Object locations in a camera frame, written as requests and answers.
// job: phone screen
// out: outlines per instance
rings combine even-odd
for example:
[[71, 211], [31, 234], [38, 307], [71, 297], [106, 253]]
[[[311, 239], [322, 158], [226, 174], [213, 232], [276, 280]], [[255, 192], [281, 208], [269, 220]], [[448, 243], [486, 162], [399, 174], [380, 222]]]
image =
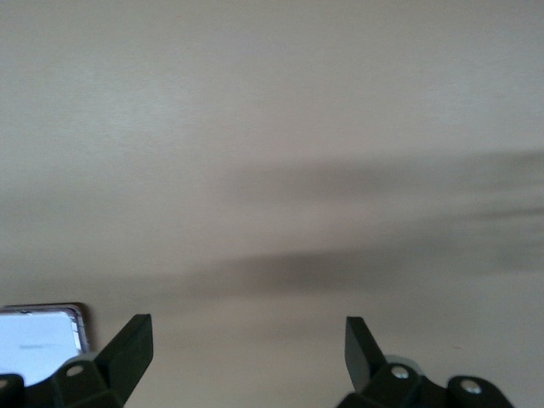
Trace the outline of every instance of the phone screen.
[[68, 359], [88, 352], [82, 311], [76, 305], [8, 306], [0, 309], [0, 373], [39, 383]]

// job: silver screw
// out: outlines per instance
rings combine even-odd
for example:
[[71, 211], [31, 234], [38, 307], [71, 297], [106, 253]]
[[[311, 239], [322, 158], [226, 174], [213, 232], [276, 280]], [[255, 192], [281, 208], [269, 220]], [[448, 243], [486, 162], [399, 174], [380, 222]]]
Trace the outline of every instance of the silver screw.
[[82, 372], [83, 372], [82, 365], [74, 365], [73, 367], [70, 367], [68, 370], [66, 370], [66, 375], [68, 377], [74, 377], [77, 374], [81, 374]]
[[482, 388], [473, 380], [462, 380], [461, 387], [470, 394], [482, 394]]
[[391, 369], [391, 372], [395, 377], [397, 377], [399, 380], [405, 380], [410, 376], [408, 373], [408, 370], [406, 370], [404, 367], [401, 367], [400, 365], [396, 365]]

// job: gray surface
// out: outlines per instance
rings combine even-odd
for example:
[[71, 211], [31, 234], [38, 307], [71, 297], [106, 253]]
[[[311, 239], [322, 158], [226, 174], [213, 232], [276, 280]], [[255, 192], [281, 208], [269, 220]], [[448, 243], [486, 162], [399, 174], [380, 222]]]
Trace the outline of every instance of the gray surface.
[[130, 407], [334, 406], [346, 315], [544, 371], [541, 2], [0, 3], [2, 303], [151, 312]]

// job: smartphone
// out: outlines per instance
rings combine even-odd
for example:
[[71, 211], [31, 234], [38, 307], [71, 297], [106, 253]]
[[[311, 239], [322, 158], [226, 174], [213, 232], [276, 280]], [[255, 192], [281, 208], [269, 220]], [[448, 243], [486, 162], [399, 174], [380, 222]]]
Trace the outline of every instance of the smartphone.
[[0, 309], [0, 374], [19, 374], [30, 386], [67, 360], [90, 351], [82, 303], [29, 304]]

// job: screw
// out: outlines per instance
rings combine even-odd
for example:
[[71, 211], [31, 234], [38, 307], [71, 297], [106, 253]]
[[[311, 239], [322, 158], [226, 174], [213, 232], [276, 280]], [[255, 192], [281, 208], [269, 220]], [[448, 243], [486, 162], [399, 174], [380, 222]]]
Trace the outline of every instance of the screw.
[[405, 380], [410, 376], [408, 373], [408, 370], [406, 370], [404, 367], [401, 367], [400, 365], [396, 365], [391, 369], [391, 372], [395, 377], [397, 377], [399, 380]]
[[482, 388], [473, 380], [462, 380], [461, 387], [470, 394], [482, 394]]
[[81, 374], [83, 372], [83, 366], [82, 365], [74, 365], [70, 367], [68, 370], [66, 370], [66, 375], [68, 377], [74, 377], [77, 374]]

